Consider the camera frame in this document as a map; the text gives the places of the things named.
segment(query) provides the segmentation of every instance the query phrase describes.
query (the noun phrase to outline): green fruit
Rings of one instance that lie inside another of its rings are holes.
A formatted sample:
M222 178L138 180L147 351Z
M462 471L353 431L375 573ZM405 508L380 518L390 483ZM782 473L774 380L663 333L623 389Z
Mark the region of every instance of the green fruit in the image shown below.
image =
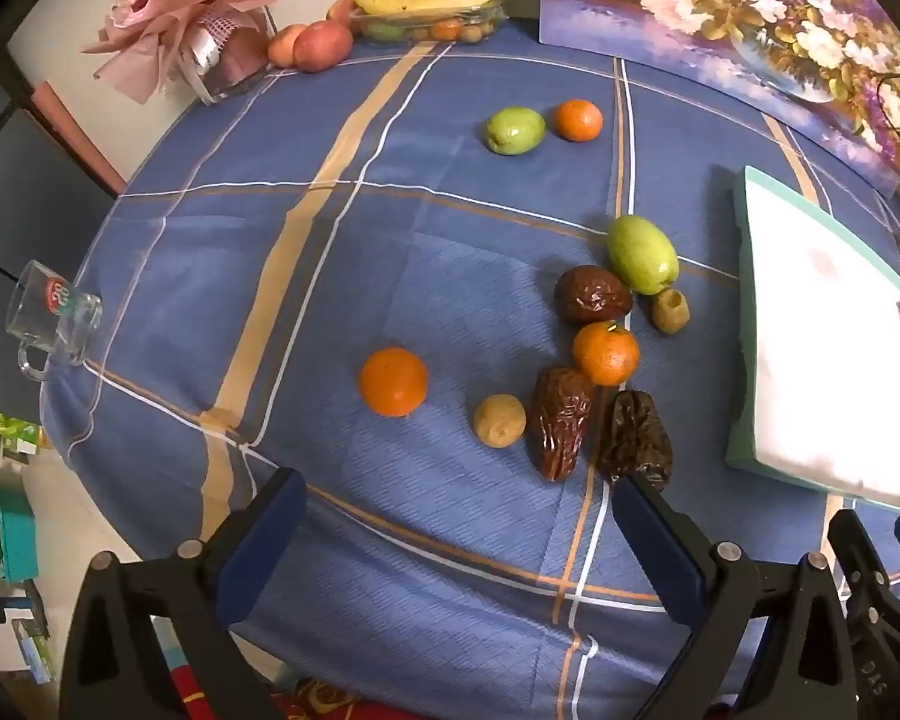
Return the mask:
M504 108L487 120L487 148L497 154L522 154L537 146L547 122L532 108Z
M653 309L650 311L653 324L662 332L672 334L683 329L690 322L690 305L686 295L680 290L667 289L653 299Z
M610 223L607 251L612 271L641 295L656 295L680 274L674 245L645 218L626 215Z
M364 34L377 43L397 43L406 37L402 26L386 22L370 22L364 26Z

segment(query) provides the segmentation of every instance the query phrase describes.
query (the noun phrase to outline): orange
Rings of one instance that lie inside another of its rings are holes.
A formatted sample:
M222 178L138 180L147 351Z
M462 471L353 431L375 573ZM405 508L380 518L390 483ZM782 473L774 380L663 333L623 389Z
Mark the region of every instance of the orange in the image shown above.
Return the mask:
M586 100L567 100L554 111L554 129L568 141L592 141L604 128L604 115Z
M460 19L446 19L430 25L430 34L434 40L456 40L460 37L463 22Z
M636 370L640 347L622 324L593 322L574 338L573 359L594 384L618 386Z
M427 367L399 346L381 349L360 371L360 395L381 416L406 416L427 396Z

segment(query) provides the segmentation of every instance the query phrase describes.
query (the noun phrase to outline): pink wrapping paper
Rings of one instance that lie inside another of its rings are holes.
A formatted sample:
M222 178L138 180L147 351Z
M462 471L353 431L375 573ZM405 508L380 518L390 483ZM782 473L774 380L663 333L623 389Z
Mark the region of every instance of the pink wrapping paper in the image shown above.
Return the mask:
M137 103L145 103L173 66L187 26L211 4L227 4L247 11L277 0L149 0L139 11L113 9L98 42L83 53L117 52L96 71L102 79Z

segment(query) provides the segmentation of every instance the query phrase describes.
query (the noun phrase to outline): bolt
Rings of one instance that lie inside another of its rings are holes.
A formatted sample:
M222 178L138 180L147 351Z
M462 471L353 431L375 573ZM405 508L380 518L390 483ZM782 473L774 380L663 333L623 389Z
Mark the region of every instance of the bolt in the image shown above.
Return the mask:
M93 560L90 560L90 567L95 571L103 571L111 562L113 562L112 552L97 552L93 555Z
M830 567L830 563L827 562L826 556L823 555L823 552L811 552L807 555L807 562L810 563L814 568L818 568L823 571L826 568Z
M717 554L727 562L737 562L744 553L732 541L721 541L717 544Z
M191 560L193 557L197 557L202 551L203 542L198 541L195 538L184 541L176 548L176 553L180 555L180 557L183 557L184 560Z

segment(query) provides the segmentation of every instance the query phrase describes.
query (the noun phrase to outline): glass mug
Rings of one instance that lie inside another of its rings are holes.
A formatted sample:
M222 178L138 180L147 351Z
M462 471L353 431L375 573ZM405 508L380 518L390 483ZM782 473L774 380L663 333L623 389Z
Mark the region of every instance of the glass mug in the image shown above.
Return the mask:
M71 365L87 358L87 348L103 316L103 303L96 295L74 288L36 260L20 274L7 308L7 333L20 339L17 365L24 375L43 382L50 373L33 367L26 351L35 346L48 354L59 353Z

